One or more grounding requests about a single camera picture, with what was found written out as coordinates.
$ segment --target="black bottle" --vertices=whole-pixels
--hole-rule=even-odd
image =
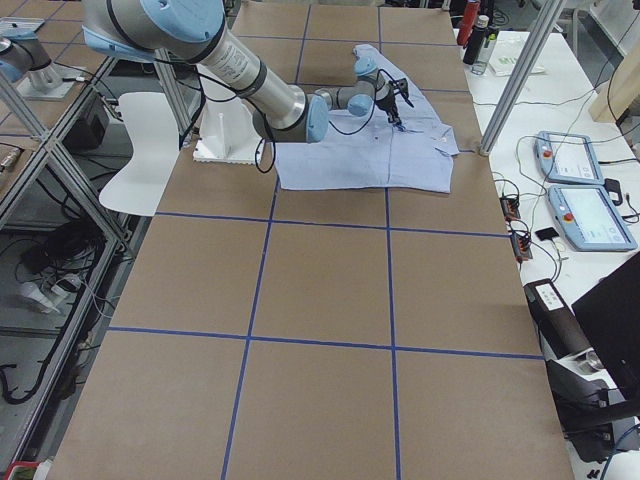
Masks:
[[[478,15],[476,18],[476,24],[473,26],[473,31],[469,37],[469,41],[466,45],[466,51],[462,62],[467,65],[473,65],[478,58],[478,53],[482,47],[482,41],[484,40],[484,34],[489,26],[489,17],[486,15]]]

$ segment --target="white cloth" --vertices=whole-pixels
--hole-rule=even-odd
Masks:
[[[355,54],[373,58],[396,79],[406,77],[371,45],[358,45]],[[407,80],[415,108],[397,97],[406,132],[389,125],[386,114],[376,108],[367,126],[355,135],[329,127],[320,143],[278,144],[276,168],[282,188],[409,187],[449,193],[451,156],[459,153],[453,129],[440,121],[418,87]],[[330,112],[330,119],[343,132],[355,131],[365,121],[345,111]]]

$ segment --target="blue joint cap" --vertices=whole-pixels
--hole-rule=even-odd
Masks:
[[[221,0],[140,0],[140,4],[160,30],[183,42],[206,42],[224,25]]]
[[[329,107],[318,95],[311,96],[307,114],[307,143],[322,141],[329,129]]]
[[[364,93],[359,93],[349,99],[347,110],[349,110],[349,113],[354,117],[364,117],[371,111],[372,107],[373,98]]]
[[[11,82],[15,83],[22,78],[23,73],[7,62],[0,61],[0,72]]]
[[[362,77],[364,75],[373,73],[376,68],[378,68],[378,65],[373,58],[360,57],[353,66],[353,71],[355,72],[356,76]]]
[[[2,32],[2,36],[8,38],[9,40],[37,40],[33,30],[29,30],[28,28],[10,28]]]
[[[133,62],[152,63],[154,58],[153,52],[138,50],[125,43],[120,43],[108,37],[104,37],[93,30],[82,26],[84,30],[84,42],[89,48],[100,52],[109,57],[119,58],[121,60],[131,60]]]

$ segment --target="red object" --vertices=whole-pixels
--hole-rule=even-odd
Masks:
[[[458,25],[459,31],[458,37],[456,38],[456,42],[458,43],[458,45],[463,46],[467,44],[467,40],[469,40],[471,29],[473,28],[473,24],[476,21],[479,10],[480,0],[467,0],[467,6],[464,8],[462,20]]]
[[[12,478],[14,473],[19,472],[18,469],[36,469],[38,468],[38,465],[40,465],[39,462],[13,462],[11,465],[9,465],[9,468],[7,468],[7,471],[4,474],[4,480],[9,480],[10,478]]]

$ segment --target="red bottle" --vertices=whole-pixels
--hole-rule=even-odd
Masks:
[[[458,45],[464,46],[471,35],[471,29],[476,21],[476,16],[480,10],[480,0],[467,0],[467,6],[464,8],[464,15],[458,25],[458,37],[456,41]]]

